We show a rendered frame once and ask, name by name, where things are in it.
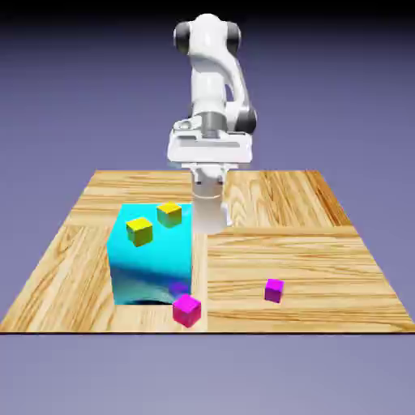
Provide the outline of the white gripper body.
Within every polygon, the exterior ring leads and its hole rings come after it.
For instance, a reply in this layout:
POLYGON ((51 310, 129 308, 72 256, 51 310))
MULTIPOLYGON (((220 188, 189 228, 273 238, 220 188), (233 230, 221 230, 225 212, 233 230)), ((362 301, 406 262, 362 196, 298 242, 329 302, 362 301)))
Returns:
POLYGON ((167 157, 188 164, 246 165, 252 161, 252 136, 219 131, 218 138, 204 138, 201 130, 172 130, 167 157))

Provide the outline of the small purple cube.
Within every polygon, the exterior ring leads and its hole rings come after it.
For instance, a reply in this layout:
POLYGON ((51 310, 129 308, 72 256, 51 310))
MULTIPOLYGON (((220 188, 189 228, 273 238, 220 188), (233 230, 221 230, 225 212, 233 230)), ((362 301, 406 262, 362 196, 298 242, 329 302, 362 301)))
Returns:
POLYGON ((269 302, 280 303, 285 282, 283 280, 268 279, 264 288, 264 299, 269 302))

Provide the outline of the small yellow cube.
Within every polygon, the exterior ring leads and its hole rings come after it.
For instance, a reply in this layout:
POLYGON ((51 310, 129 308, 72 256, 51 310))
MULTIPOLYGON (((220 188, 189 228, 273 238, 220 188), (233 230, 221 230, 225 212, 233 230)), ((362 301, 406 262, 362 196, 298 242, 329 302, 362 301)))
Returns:
POLYGON ((158 222, 166 228, 172 228, 182 223, 182 207, 179 204, 168 202, 156 207, 158 222))
POLYGON ((126 222, 128 239, 134 246, 143 246, 153 239, 152 222, 145 217, 139 217, 126 222))

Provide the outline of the large cyan box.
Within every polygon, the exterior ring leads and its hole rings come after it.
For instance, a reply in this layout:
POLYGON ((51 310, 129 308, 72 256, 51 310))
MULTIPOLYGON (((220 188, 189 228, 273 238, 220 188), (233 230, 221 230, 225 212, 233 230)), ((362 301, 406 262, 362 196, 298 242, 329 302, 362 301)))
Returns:
POLYGON ((107 241, 113 301, 120 305, 168 305, 191 293, 192 208, 182 203, 182 222, 172 228, 157 219, 155 203, 124 203, 107 241), (135 246, 126 223, 144 217, 152 240, 135 246))

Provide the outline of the small pink cube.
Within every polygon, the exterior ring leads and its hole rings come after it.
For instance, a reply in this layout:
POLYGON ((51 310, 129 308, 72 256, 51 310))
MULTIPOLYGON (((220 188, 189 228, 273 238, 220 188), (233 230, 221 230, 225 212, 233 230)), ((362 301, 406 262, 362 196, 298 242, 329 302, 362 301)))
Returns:
POLYGON ((201 301, 190 294, 183 294, 173 303, 173 320, 190 328, 201 318, 201 301))

